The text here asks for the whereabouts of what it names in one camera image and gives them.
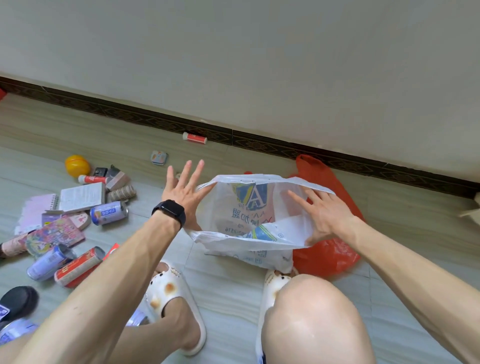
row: patterned baseboard trim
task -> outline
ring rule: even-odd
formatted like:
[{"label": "patterned baseboard trim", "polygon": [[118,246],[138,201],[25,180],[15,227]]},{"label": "patterned baseboard trim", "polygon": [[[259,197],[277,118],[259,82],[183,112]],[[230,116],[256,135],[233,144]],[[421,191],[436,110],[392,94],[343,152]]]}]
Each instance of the patterned baseboard trim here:
[{"label": "patterned baseboard trim", "polygon": [[206,136],[208,140],[213,142],[255,150],[274,156],[295,159],[299,154],[308,154],[337,170],[345,170],[446,194],[473,198],[475,193],[480,191],[480,183],[476,182],[395,166],[373,159],[355,157],[311,146],[284,142],[251,133],[238,132],[221,126],[205,124],[5,77],[0,77],[0,88],[12,94],[51,104],[92,112],[140,125],[152,126],[174,133],[189,132]]}]

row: leg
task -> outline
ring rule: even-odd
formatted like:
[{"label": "leg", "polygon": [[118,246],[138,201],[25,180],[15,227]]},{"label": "leg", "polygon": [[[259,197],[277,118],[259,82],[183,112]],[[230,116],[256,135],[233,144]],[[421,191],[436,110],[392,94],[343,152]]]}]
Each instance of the leg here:
[{"label": "leg", "polygon": [[[158,273],[167,270],[164,263]],[[200,338],[200,328],[187,302],[174,298],[164,309],[164,317],[138,327],[126,327],[113,350],[108,363],[161,363],[177,349],[191,349]],[[0,363],[10,364],[28,342],[32,334],[24,335],[0,346]]]},{"label": "leg", "polygon": [[262,329],[267,364],[373,364],[365,325],[330,282],[299,275],[279,292]]}]

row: white slipper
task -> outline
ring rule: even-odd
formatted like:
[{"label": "white slipper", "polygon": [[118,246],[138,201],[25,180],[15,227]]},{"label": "white slipper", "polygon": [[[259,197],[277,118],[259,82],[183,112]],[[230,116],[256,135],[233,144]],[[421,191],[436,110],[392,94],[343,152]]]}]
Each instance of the white slipper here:
[{"label": "white slipper", "polygon": [[284,275],[278,270],[269,269],[265,276],[264,293],[262,296],[262,303],[260,304],[260,316],[258,317],[257,341],[255,343],[255,354],[257,356],[257,364],[265,364],[264,351],[262,349],[262,328],[264,326],[265,313],[275,303],[278,291],[285,286],[292,277]]},{"label": "white slipper", "polygon": [[200,340],[197,345],[191,350],[180,349],[181,353],[186,356],[192,356],[197,354],[205,344],[207,338],[207,331],[204,321],[200,315],[195,300],[193,299],[192,292],[188,287],[185,278],[182,273],[176,270],[172,265],[164,260],[162,263],[168,265],[168,271],[159,273],[152,278],[148,285],[145,299],[157,317],[162,317],[162,312],[167,303],[177,297],[182,297],[187,301],[188,306],[193,312],[193,317],[197,320],[198,326],[200,326]]}]

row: yellow plastic egg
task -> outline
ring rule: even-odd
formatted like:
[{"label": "yellow plastic egg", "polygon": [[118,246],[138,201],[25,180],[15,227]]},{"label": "yellow plastic egg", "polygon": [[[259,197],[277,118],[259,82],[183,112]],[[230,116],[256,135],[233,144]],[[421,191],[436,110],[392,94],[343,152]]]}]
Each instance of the yellow plastic egg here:
[{"label": "yellow plastic egg", "polygon": [[90,173],[90,164],[79,155],[69,156],[65,160],[65,168],[67,173],[75,178],[78,178],[81,174],[88,175]]}]

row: left hand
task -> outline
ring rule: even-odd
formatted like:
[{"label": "left hand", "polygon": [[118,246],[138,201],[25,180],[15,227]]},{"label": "left hand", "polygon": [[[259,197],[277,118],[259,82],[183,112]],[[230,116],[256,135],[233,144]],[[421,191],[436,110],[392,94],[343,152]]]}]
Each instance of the left hand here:
[{"label": "left hand", "polygon": [[182,205],[185,209],[186,221],[183,226],[185,229],[200,231],[202,228],[197,223],[197,217],[195,212],[197,211],[198,204],[203,200],[205,196],[215,187],[216,183],[211,184],[199,191],[195,191],[197,187],[197,181],[202,173],[205,162],[203,159],[198,162],[195,172],[189,180],[190,169],[192,168],[192,161],[189,160],[185,163],[183,171],[180,175],[180,179],[177,180],[174,176],[173,167],[169,166],[167,169],[167,183],[165,190],[162,194],[162,201],[173,200],[177,204]]}]

